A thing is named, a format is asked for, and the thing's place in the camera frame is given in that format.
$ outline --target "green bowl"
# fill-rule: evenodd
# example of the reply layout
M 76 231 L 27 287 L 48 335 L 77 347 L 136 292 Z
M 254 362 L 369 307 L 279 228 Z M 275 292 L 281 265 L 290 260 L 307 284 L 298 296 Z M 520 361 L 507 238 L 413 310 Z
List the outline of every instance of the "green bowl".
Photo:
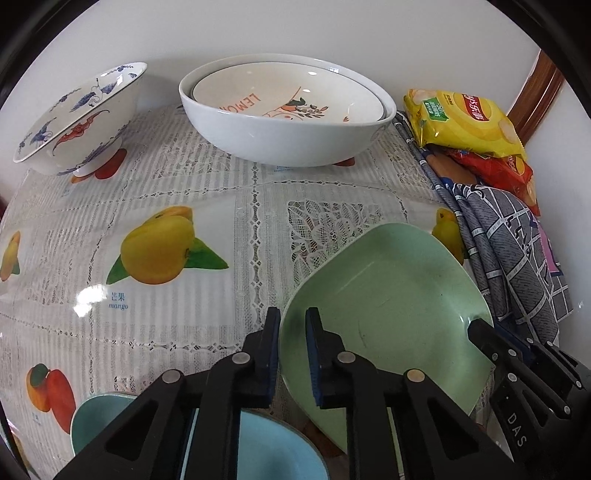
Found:
M 288 303 L 280 329 L 281 373 L 290 394 L 343 451 L 344 409 L 316 407 L 304 315 L 318 307 L 324 329 L 382 370 L 423 370 L 466 413 L 492 364 L 467 337 L 468 324 L 492 324 L 486 301 L 452 254 L 405 223 L 379 225 L 320 267 Z

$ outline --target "mango illustration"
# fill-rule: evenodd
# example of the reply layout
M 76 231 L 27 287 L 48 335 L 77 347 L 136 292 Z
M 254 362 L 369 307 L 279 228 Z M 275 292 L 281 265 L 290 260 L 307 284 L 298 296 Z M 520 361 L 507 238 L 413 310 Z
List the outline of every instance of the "mango illustration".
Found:
M 144 222 L 144 225 L 148 222 L 151 222 L 152 220 L 156 220 L 156 218 L 162 218 L 162 217 L 174 216 L 174 215 L 185 217 L 190 222 L 193 221 L 193 210 L 191 208 L 185 207 L 182 205 L 175 205 L 173 207 L 165 208 L 161 212 L 158 212 L 155 215 L 152 215 L 150 218 L 148 218 Z
M 440 208 L 437 210 L 436 222 L 431 234 L 456 257 L 460 265 L 463 265 L 466 247 L 460 234 L 456 215 L 451 210 Z
M 51 408 L 47 395 L 46 376 L 49 373 L 43 364 L 37 364 L 29 370 L 27 378 L 27 394 L 33 406 L 40 411 L 48 412 Z
M 2 266 L 0 267 L 0 279 L 2 281 L 8 280 L 11 274 L 18 275 L 21 270 L 18 265 L 18 244 L 21 242 L 21 233 L 20 231 L 16 231 L 10 241 L 8 242 L 8 246 L 4 251 L 4 256 L 2 257 Z
M 47 374 L 46 383 L 53 416 L 61 429 L 69 434 L 72 417 L 76 411 L 76 400 L 70 383 L 60 370 L 51 370 Z
M 121 263 L 129 275 L 149 285 L 181 273 L 195 234 L 184 216 L 164 215 L 132 230 L 121 243 Z
M 106 284 L 131 276 L 159 285 L 174 279 L 183 268 L 224 270 L 228 264 L 195 237 L 193 210 L 175 205 L 152 215 L 125 237 Z

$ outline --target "checkered cloth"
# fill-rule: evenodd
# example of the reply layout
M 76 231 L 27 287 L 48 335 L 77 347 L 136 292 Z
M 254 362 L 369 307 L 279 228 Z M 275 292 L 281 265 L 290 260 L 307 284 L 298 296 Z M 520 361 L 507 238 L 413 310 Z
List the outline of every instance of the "checkered cloth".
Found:
M 476 284 L 493 317 L 525 340 L 553 342 L 573 311 L 569 287 L 540 221 L 519 199 L 488 186 L 444 185 L 427 163 L 406 116 L 394 125 L 458 220 Z

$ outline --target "white wall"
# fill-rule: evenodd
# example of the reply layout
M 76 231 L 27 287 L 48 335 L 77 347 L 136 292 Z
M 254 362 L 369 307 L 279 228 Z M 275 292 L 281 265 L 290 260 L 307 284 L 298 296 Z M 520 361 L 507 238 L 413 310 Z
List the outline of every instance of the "white wall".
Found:
M 569 85 L 527 144 L 542 225 L 569 282 L 574 313 L 560 347 L 591 367 L 591 119 Z
M 111 66 L 147 61 L 141 106 L 178 101 L 177 84 L 243 53 L 326 59 L 378 82 L 401 105 L 410 87 L 472 93 L 508 109 L 538 48 L 486 0 L 100 0 L 28 69 L 0 110 L 0 196 L 25 164 L 12 156 L 62 94 Z

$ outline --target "metal screw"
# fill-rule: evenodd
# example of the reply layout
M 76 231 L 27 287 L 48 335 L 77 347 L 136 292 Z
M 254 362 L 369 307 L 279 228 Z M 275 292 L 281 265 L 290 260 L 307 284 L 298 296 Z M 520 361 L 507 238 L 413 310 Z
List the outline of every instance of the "metal screw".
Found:
M 425 380 L 425 374 L 417 368 L 413 368 L 412 370 L 409 370 L 407 372 L 407 377 L 411 382 L 416 382 L 416 383 L 420 383 L 423 380 Z
M 179 372 L 178 370 L 166 370 L 166 372 L 164 372 L 162 374 L 162 381 L 164 383 L 175 383 L 178 382 L 181 378 L 181 372 Z
M 355 354 L 351 352 L 341 352 L 336 356 L 336 358 L 342 364 L 352 364 L 355 362 Z
M 234 355 L 232 355 L 232 362 L 234 362 L 235 364 L 238 364 L 238 365 L 247 364 L 250 359 L 251 359 L 251 356 L 248 355 L 248 353 L 246 353 L 246 352 L 238 352 L 238 353 L 235 353 Z

